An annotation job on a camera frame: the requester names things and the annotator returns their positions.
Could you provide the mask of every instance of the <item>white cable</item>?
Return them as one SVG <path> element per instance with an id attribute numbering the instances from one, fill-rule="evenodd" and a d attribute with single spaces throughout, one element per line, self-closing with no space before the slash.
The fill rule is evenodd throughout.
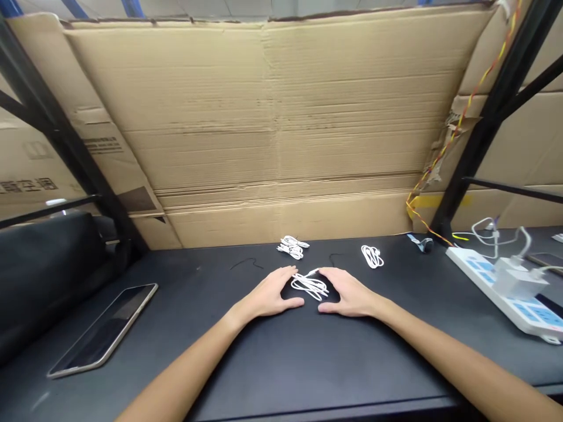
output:
<path id="1" fill-rule="evenodd" d="M 302 248 L 308 248 L 309 244 L 302 242 L 302 241 L 298 241 L 295 237 L 293 236 L 284 236 L 283 239 L 280 239 L 281 243 L 286 245 L 286 246 L 293 246 L 293 245 L 297 245 L 300 246 Z"/>
<path id="2" fill-rule="evenodd" d="M 277 249 L 280 252 L 285 252 L 287 254 L 290 254 L 296 260 L 300 260 L 301 258 L 303 258 L 303 249 L 301 249 L 300 246 L 297 245 L 288 246 L 282 243 L 277 247 Z"/>
<path id="3" fill-rule="evenodd" d="M 490 220 L 491 224 L 493 225 L 493 234 L 491 236 L 482 236 L 482 235 L 477 233 L 476 227 L 479 224 L 484 223 L 487 220 Z M 522 258 L 528 252 L 528 250 L 530 249 L 530 246 L 532 245 L 532 237 L 530 236 L 530 234 L 526 231 L 526 229 L 523 226 L 520 226 L 519 228 L 516 229 L 515 236 L 512 240 L 507 240 L 507 241 L 504 241 L 504 242 L 498 241 L 498 239 L 500 238 L 500 233 L 497 230 L 497 225 L 496 225 L 494 219 L 492 219 L 491 217 L 484 218 L 483 220 L 478 221 L 477 223 L 472 225 L 471 226 L 471 233 L 469 233 L 469 232 L 454 232 L 452 234 L 455 234 L 455 235 L 457 235 L 457 234 L 470 234 L 472 236 L 475 236 L 477 238 L 477 240 L 479 242 L 483 243 L 484 245 L 494 246 L 494 256 L 483 255 L 483 257 L 496 259 L 496 258 L 498 258 L 498 247 L 500 245 L 514 243 L 515 241 L 517 241 L 518 235 L 519 235 L 520 232 L 522 232 L 524 234 L 524 237 L 526 238 L 526 244 L 525 244 L 524 248 L 522 249 L 522 251 L 518 255 L 513 256 L 516 259 L 518 259 L 518 258 Z M 484 239 L 494 239 L 494 243 L 487 243 L 487 242 L 484 241 Z"/>
<path id="4" fill-rule="evenodd" d="M 362 246 L 362 254 L 364 254 L 365 261 L 372 269 L 383 266 L 384 262 L 381 256 L 379 256 L 380 253 L 381 252 L 379 252 L 379 249 L 374 246 Z"/>
<path id="5" fill-rule="evenodd" d="M 295 274 L 293 280 L 291 281 L 291 287 L 296 290 L 303 290 L 309 293 L 319 302 L 323 300 L 321 295 L 328 297 L 327 285 L 316 278 L 310 278 L 311 275 L 316 273 L 318 268 L 313 271 L 309 271 L 306 275 Z"/>
<path id="6" fill-rule="evenodd" d="M 532 276 L 532 278 L 539 280 L 541 277 L 543 277 L 544 273 L 547 270 L 563 270 L 563 267 L 547 266 L 547 267 L 541 267 L 541 268 L 534 268 L 533 270 L 530 271 L 530 275 Z"/>

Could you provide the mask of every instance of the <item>black shelf post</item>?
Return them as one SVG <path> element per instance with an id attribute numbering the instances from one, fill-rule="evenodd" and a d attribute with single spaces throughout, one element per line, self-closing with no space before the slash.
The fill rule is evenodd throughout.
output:
<path id="1" fill-rule="evenodd" d="M 430 228 L 444 237 L 450 237 L 449 229 L 453 216 L 465 196 L 485 154 L 497 134 L 500 125 L 513 112 L 518 110 L 534 94 L 543 89 L 563 70 L 563 59 L 560 57 L 546 71 L 532 81 L 527 88 L 520 90 L 536 55 L 541 49 L 553 22 L 556 20 L 563 1 L 535 0 L 532 1 L 528 13 L 524 17 L 520 29 L 514 38 L 512 47 L 498 74 L 489 97 L 481 112 L 482 119 L 475 125 L 467 142 L 467 146 L 457 164 L 446 192 L 432 219 Z M 512 188 L 514 193 L 534 196 L 558 202 L 556 195 L 551 199 L 547 192 L 530 192 L 524 188 L 504 185 L 502 183 L 479 180 L 481 185 L 492 183 L 497 189 L 501 186 Z"/>

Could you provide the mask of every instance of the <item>ceiling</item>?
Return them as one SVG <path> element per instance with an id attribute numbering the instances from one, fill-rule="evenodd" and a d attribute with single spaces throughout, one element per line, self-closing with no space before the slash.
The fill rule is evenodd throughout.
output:
<path id="1" fill-rule="evenodd" d="M 433 0 L 451 4 L 468 0 Z M 91 18 L 126 18 L 120 0 L 77 0 Z M 147 17 L 192 16 L 220 20 L 264 21 L 268 17 L 307 16 L 341 10 L 416 6 L 419 0 L 139 0 Z M 52 12 L 73 19 L 62 0 L 18 0 L 24 13 Z"/>

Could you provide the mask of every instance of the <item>smartphone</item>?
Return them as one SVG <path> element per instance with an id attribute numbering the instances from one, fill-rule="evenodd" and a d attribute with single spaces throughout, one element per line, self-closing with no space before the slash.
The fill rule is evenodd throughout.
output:
<path id="1" fill-rule="evenodd" d="M 47 378 L 61 378 L 102 366 L 158 288 L 147 284 L 125 289 L 60 358 Z"/>
<path id="2" fill-rule="evenodd" d="M 532 261 L 533 263 L 541 265 L 542 267 L 547 267 L 547 266 L 563 267 L 563 258 L 544 252 L 527 255 L 526 259 L 528 261 Z M 563 270 L 553 268 L 550 271 L 553 271 L 554 273 L 557 273 L 558 275 L 563 277 Z"/>

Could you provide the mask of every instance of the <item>power adapter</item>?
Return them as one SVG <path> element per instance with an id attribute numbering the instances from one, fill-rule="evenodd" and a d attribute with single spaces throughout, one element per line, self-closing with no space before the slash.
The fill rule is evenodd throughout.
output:
<path id="1" fill-rule="evenodd" d="M 530 300 L 548 285 L 543 278 L 535 277 L 528 271 L 505 269 L 497 273 L 493 290 L 506 298 Z"/>
<path id="2" fill-rule="evenodd" d="M 510 258 L 502 257 L 497 259 L 497 262 L 494 264 L 494 270 L 497 273 L 497 277 L 505 270 L 527 272 L 528 270 L 522 266 L 522 262 L 524 262 L 524 259 L 519 255 L 512 255 Z"/>

